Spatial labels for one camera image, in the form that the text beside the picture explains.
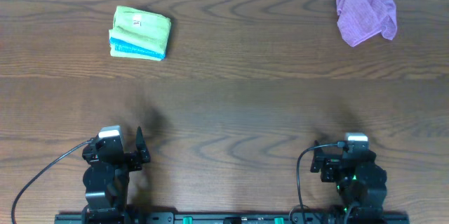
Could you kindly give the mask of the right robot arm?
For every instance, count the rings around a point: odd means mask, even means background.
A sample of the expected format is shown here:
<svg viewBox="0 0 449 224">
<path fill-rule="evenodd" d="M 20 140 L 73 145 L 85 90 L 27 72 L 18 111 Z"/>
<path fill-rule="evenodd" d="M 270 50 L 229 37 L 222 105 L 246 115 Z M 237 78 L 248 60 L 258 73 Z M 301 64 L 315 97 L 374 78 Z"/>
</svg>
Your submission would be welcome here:
<svg viewBox="0 0 449 224">
<path fill-rule="evenodd" d="M 314 143 L 310 171 L 320 173 L 323 183 L 334 183 L 342 206 L 334 208 L 329 223 L 383 223 L 387 196 L 387 172 L 375 163 L 376 154 L 367 140 L 343 140 L 329 144 L 341 154 L 323 151 L 326 144 Z"/>
</svg>

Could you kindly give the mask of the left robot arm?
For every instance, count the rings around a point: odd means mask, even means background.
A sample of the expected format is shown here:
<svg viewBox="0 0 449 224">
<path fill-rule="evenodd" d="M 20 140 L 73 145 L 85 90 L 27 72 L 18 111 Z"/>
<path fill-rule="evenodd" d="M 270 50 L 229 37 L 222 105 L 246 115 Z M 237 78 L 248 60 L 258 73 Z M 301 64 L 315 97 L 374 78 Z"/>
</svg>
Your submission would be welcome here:
<svg viewBox="0 0 449 224">
<path fill-rule="evenodd" d="M 151 161 L 142 129 L 138 127 L 136 150 L 123 150 L 120 126 L 107 126 L 83 149 L 82 157 L 90 165 L 83 175 L 87 206 L 81 212 L 82 223 L 135 223 L 127 205 L 129 173 L 142 170 Z"/>
</svg>

